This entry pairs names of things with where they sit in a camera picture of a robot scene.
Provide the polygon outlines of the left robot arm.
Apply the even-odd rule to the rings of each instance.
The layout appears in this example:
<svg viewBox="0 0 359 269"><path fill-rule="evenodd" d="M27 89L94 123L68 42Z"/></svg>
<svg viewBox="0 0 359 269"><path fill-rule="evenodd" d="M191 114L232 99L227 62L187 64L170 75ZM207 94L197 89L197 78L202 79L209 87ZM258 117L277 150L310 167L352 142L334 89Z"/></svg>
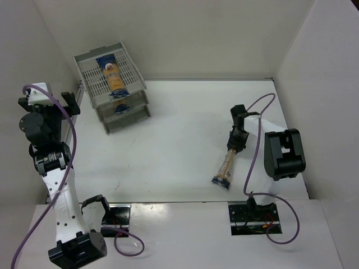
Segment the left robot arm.
<svg viewBox="0 0 359 269"><path fill-rule="evenodd" d="M101 232L85 222L75 190L77 136L71 118L81 110L73 93L61 94L67 103L62 106L39 86L26 85L22 91L25 97L18 104L27 113L19 128L51 198L43 215L52 209L56 218L56 246L48 251L49 259L60 268L82 268L105 257L107 247Z"/></svg>

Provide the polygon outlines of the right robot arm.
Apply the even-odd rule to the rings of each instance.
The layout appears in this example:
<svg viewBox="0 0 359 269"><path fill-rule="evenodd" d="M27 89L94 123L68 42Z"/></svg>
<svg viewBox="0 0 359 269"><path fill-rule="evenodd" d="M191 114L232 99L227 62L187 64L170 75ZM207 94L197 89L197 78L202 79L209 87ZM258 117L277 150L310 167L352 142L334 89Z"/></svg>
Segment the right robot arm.
<svg viewBox="0 0 359 269"><path fill-rule="evenodd" d="M279 193L279 180L295 178L306 168L301 135L297 129L285 129L264 118L258 112L249 112L243 104L231 109L233 127L227 142L229 151L239 153L246 148L249 135L257 138L254 159L245 180L244 192L248 194L247 219L258 221L269 219L274 200ZM266 173L263 186L258 191L247 187L256 159L263 156L262 172Z"/></svg>

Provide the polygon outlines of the blue yellow spaghetti bag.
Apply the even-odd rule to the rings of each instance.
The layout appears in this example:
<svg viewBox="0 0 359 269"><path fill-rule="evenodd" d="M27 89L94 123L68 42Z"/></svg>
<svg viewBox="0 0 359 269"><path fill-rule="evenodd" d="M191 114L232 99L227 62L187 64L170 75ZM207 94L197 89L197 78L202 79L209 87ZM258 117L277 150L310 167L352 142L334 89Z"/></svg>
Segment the blue yellow spaghetti bag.
<svg viewBox="0 0 359 269"><path fill-rule="evenodd" d="M119 115L130 110L130 105L126 99L117 100L114 102L114 112Z"/></svg>

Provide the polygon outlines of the pasta bag label side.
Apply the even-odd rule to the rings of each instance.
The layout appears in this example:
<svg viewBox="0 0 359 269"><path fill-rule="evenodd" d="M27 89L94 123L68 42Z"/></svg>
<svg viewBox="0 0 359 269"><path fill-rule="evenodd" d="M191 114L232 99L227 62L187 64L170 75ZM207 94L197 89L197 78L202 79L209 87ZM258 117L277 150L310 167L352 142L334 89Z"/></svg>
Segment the pasta bag label side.
<svg viewBox="0 0 359 269"><path fill-rule="evenodd" d="M235 157L235 149L230 149L227 151L221 167L219 168L216 176L214 176L211 180L212 183L229 190L232 180Z"/></svg>
<svg viewBox="0 0 359 269"><path fill-rule="evenodd" d="M103 75L110 89L110 97L123 98L129 96L124 82L121 79L120 68L114 54L107 54L96 59L97 64L103 71Z"/></svg>

